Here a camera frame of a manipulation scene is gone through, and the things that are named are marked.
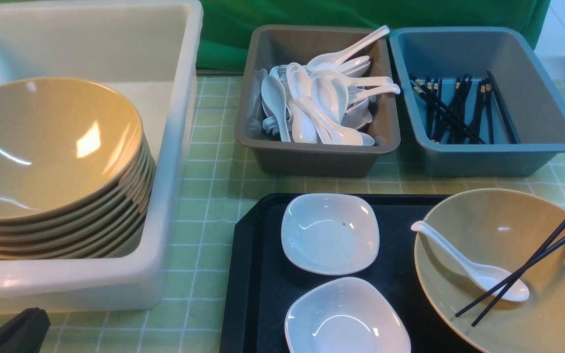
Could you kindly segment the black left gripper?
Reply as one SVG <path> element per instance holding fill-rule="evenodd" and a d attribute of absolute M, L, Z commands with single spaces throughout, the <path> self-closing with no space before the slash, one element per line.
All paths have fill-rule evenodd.
<path fill-rule="evenodd" d="M 27 308 L 0 327 L 0 353 L 38 353 L 50 328 L 47 311 Z"/>

